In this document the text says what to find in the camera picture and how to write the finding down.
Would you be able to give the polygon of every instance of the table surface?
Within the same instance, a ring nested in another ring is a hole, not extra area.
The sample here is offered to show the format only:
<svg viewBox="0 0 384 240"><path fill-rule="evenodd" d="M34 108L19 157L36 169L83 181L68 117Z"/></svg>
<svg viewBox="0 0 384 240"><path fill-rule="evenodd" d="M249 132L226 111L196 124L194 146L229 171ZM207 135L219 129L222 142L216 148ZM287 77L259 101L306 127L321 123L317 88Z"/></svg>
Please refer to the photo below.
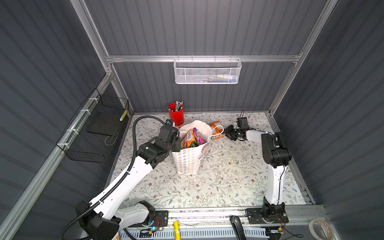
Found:
<svg viewBox="0 0 384 240"><path fill-rule="evenodd" d="M132 157L132 123L117 160L111 181L130 163ZM168 114L154 114L160 119ZM201 120L205 123L221 121L226 127L233 124L239 113L185 114L184 124ZM245 113L252 128L272 131L265 113ZM157 136L161 123L146 118L136 125L137 145ZM267 164L262 158L261 144L251 141L231 141L226 137L210 142L202 166L196 175L178 174L172 156L146 175L129 194L120 209L146 200L156 209L186 207L261 206L267 187ZM287 205L305 204L291 173L286 169L284 202Z"/></svg>

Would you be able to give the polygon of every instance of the white shopping bag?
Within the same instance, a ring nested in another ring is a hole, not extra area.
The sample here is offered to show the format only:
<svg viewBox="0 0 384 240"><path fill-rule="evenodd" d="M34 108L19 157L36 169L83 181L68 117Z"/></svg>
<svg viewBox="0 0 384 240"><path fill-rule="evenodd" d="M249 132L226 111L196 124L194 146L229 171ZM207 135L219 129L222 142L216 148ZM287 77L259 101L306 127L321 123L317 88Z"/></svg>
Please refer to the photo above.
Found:
<svg viewBox="0 0 384 240"><path fill-rule="evenodd" d="M205 143L197 147L182 149L180 152L172 152L176 170L179 174L197 174L197 171L203 162L203 157L208 150L209 141L212 136L222 134L224 130L223 126L218 125L216 127L221 127L223 129L222 132L212 135L212 129L208 124L196 120L179 129L180 139L183 139L187 132L194 127L200 132Z"/></svg>

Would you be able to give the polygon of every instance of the wire basket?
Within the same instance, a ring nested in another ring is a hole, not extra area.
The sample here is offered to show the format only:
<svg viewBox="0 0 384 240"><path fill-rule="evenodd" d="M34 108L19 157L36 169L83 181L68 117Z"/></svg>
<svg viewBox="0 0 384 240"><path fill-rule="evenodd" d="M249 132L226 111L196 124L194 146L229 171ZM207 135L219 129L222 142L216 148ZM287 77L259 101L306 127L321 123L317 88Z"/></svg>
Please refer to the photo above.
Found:
<svg viewBox="0 0 384 240"><path fill-rule="evenodd" d="M239 58L175 58L177 84L237 84L240 76Z"/></svg>
<svg viewBox="0 0 384 240"><path fill-rule="evenodd" d="M66 142L57 142L57 146L65 152L69 159L74 161L113 162L118 153L125 126L127 126L129 120L127 116L128 100L99 95L87 110L81 110L81 112L82 116L78 123L72 129L66 130L70 131ZM112 130L112 134L103 135L90 132L91 126L94 126L93 121L100 114L107 116L107 118L108 116L113 117L114 131Z"/></svg>

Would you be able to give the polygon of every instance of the bag handle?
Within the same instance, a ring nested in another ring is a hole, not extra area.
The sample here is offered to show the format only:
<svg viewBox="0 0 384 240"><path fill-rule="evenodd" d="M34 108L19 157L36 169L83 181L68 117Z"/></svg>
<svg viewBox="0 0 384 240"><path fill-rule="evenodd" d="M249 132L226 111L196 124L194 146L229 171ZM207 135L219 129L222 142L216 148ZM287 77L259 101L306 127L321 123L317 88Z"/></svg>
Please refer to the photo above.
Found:
<svg viewBox="0 0 384 240"><path fill-rule="evenodd" d="M224 128L223 128L223 126L221 126L221 125L217 125L216 127L214 127L214 128L212 129L212 131L215 130L215 128L217 128L217 127L221 127L221 128L222 128L221 132L220 132L220 133L217 133L217 134L210 135L210 136L208 137L208 142L211 140L211 138L212 138L213 136L220 135L220 134L222 134L222 133L224 132Z"/></svg>

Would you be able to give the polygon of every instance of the yellow tube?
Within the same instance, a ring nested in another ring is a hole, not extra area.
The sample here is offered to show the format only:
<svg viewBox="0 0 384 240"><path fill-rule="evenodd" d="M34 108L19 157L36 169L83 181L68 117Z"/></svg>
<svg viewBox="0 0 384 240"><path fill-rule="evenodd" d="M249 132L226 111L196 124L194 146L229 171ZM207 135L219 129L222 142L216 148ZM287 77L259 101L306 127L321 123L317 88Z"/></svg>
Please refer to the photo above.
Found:
<svg viewBox="0 0 384 240"><path fill-rule="evenodd" d="M173 228L175 230L175 240L180 240L179 222L173 222Z"/></svg>

